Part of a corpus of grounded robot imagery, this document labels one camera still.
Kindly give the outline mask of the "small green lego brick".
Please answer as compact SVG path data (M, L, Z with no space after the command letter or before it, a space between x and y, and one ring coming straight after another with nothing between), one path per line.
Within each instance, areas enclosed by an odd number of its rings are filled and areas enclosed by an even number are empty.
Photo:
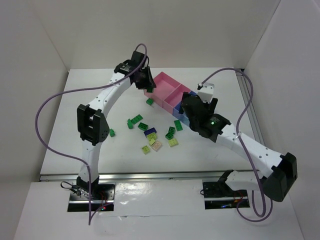
M116 135L115 131L112 128L109 130L109 135L110 137L114 137Z

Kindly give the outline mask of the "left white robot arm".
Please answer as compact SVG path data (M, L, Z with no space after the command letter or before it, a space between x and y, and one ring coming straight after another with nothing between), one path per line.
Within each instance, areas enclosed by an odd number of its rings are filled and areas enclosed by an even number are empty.
M102 143L110 134L107 116L118 98L135 84L139 90L155 88L149 57L134 51L131 59L120 63L108 83L89 104L77 108L77 130L82 140L82 159L86 162L76 179L76 185L93 194L99 184L99 157Z

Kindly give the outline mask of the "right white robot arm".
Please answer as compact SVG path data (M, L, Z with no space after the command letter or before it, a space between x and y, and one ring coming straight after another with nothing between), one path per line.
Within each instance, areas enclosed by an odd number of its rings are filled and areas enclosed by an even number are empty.
M214 113L218 100L204 103L198 95L184 92L180 110L186 113L189 127L203 138L225 146L242 158L252 159L262 174L263 193L271 200L282 202L298 178L297 158L265 147L244 133L220 114Z

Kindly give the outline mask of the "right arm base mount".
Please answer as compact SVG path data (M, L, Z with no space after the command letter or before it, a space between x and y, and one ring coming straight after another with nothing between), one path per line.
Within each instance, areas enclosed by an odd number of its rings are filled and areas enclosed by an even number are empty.
M246 190L232 190L224 182L203 182L200 194L204 197L206 210L249 208L250 202Z

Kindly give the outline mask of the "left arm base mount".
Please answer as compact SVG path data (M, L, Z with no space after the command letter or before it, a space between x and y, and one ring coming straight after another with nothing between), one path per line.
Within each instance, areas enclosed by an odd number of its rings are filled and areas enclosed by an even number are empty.
M87 191L67 181L62 181L60 187L70 191L67 212L89 211L89 194ZM91 210L93 212L113 212L115 190L115 184L100 184L97 192L91 194Z

